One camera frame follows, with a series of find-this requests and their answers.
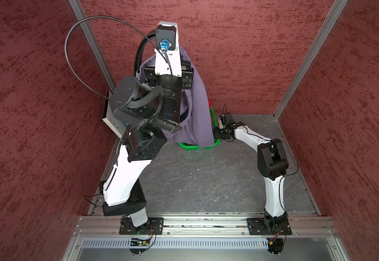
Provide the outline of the purple trousers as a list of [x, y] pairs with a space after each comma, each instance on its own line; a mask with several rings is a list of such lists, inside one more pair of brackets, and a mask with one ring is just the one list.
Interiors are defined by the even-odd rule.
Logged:
[[182, 130], [172, 134], [164, 131], [168, 141], [197, 145], [201, 149], [214, 145], [211, 114], [205, 85], [194, 65], [193, 87], [184, 90], [189, 101], [189, 114], [184, 122], [180, 123]]

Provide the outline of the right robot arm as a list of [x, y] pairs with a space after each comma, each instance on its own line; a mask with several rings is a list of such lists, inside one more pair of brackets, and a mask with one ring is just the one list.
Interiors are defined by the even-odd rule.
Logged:
[[264, 230], [268, 234], [288, 234], [283, 186], [289, 161], [282, 141], [264, 137], [243, 124], [214, 127], [213, 135], [216, 139], [242, 141], [257, 153], [257, 166], [266, 190]]

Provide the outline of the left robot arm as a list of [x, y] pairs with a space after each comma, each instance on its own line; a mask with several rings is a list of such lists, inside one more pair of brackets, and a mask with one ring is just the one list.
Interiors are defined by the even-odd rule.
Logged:
[[129, 216], [135, 228], [150, 225], [147, 201], [139, 182], [142, 171], [167, 142], [165, 133], [175, 134], [189, 110], [181, 112], [183, 92], [192, 87], [194, 69], [189, 61], [181, 62], [181, 76], [158, 75], [146, 66], [146, 82], [127, 76], [116, 86], [108, 104], [113, 116], [127, 124], [116, 150], [116, 163], [109, 178], [100, 185], [105, 216]]

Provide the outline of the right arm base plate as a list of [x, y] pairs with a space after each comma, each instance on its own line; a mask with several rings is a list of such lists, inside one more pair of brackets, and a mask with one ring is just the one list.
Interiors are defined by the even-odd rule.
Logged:
[[291, 236], [292, 230], [287, 219], [248, 218], [247, 226], [251, 236]]

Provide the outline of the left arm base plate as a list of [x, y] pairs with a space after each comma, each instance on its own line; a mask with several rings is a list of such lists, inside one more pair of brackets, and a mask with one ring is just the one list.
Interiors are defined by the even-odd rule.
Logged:
[[141, 226], [135, 227], [128, 216], [121, 218], [120, 235], [155, 236], [162, 235], [164, 218], [149, 217]]

